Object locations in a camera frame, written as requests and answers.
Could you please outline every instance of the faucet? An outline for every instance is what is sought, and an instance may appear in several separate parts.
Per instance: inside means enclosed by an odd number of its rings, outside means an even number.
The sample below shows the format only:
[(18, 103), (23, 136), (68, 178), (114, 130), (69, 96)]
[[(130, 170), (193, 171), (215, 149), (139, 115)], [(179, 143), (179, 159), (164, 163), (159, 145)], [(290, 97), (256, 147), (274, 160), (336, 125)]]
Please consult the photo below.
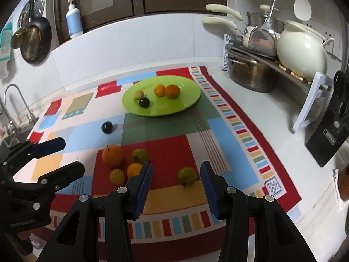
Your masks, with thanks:
[(2, 107), (2, 109), (3, 109), (3, 111), (4, 111), (4, 113), (5, 113), (5, 115), (6, 115), (7, 119), (8, 119), (8, 121), (10, 122), (10, 128), (7, 129), (7, 126), (6, 126), (6, 130), (7, 130), (7, 133), (8, 133), (9, 135), (12, 134), (12, 133), (17, 133), (17, 132), (20, 130), (20, 128), (18, 127), (17, 123), (16, 123), (16, 122), (14, 121), (14, 119), (11, 117), (11, 115), (9, 114), (9, 112), (8, 112), (8, 110), (7, 110), (7, 108), (6, 108), (6, 92), (7, 92), (8, 88), (9, 88), (10, 86), (14, 86), (14, 87), (18, 90), (18, 92), (19, 92), (19, 94), (20, 94), (20, 96), (21, 96), (21, 98), (22, 98), (22, 100), (23, 100), (23, 102), (24, 102), (24, 105), (26, 106), (27, 110), (29, 111), (30, 118), (29, 118), (28, 115), (27, 115), (27, 118), (28, 118), (28, 120), (29, 120), (29, 123), (35, 124), (36, 121), (38, 121), (38, 119), (36, 118), (36, 116), (35, 116), (35, 115), (32, 113), (32, 111), (29, 109), (29, 107), (28, 107), (28, 105), (27, 105), (27, 102), (24, 100), (24, 97), (23, 97), (23, 95), (22, 95), (22, 92), (21, 92), (20, 88), (19, 88), (16, 84), (10, 84), (10, 85), (8, 85), (8, 87), (6, 88), (5, 93), (4, 93), (4, 95), (3, 95), (5, 104), (2, 102), (1, 97), (0, 97), (0, 105), (1, 105), (1, 107)]

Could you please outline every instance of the sink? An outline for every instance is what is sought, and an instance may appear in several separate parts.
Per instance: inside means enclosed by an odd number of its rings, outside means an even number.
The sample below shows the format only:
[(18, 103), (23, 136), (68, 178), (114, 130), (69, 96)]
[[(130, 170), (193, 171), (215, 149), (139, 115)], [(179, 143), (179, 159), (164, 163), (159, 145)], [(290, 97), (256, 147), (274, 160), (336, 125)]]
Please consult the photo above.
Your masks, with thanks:
[(35, 124), (29, 124), (26, 126), (21, 127), (20, 132), (18, 132), (15, 135), (8, 136), (3, 139), (3, 141), (0, 144), (0, 162), (3, 162), (8, 154), (11, 152), (11, 150), (17, 146), (20, 143), (23, 143), (27, 140), (27, 137), (29, 136), (31, 130), (33, 129)]

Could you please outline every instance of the black fruit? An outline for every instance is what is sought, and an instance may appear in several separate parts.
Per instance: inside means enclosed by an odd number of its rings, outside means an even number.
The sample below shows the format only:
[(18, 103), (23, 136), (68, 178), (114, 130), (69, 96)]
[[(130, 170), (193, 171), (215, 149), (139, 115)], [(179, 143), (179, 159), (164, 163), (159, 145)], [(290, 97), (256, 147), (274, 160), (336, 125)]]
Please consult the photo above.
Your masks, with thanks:
[(147, 108), (151, 104), (151, 101), (147, 97), (142, 97), (138, 104), (140, 107)]
[(113, 132), (113, 124), (109, 121), (102, 124), (102, 131), (106, 134)]

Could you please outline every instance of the soap dispenser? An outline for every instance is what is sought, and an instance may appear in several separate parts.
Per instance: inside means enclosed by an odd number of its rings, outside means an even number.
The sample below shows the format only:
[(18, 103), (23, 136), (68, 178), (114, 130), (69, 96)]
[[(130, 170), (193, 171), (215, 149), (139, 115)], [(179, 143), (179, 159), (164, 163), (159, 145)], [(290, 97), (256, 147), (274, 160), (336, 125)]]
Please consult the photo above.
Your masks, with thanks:
[(68, 0), (69, 11), (66, 14), (68, 31), (70, 38), (73, 39), (83, 34), (80, 10), (73, 4), (74, 0)]

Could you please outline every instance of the oval plate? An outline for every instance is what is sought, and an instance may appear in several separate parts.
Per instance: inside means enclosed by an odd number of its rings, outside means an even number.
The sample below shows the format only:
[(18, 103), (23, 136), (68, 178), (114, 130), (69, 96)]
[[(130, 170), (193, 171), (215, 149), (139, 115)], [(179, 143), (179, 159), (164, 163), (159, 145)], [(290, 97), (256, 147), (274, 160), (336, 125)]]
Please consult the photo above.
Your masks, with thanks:
[[(157, 97), (154, 94), (154, 88), (162, 84), (168, 86), (175, 84), (180, 88), (180, 95), (174, 100), (168, 99), (166, 96)], [(151, 104), (147, 108), (138, 105), (138, 100), (134, 98), (136, 91), (143, 91)], [(123, 106), (133, 114), (140, 116), (163, 116), (174, 114), (191, 107), (198, 101), (201, 95), (200, 87), (191, 79), (180, 76), (158, 76), (145, 79), (130, 87), (123, 95)]]

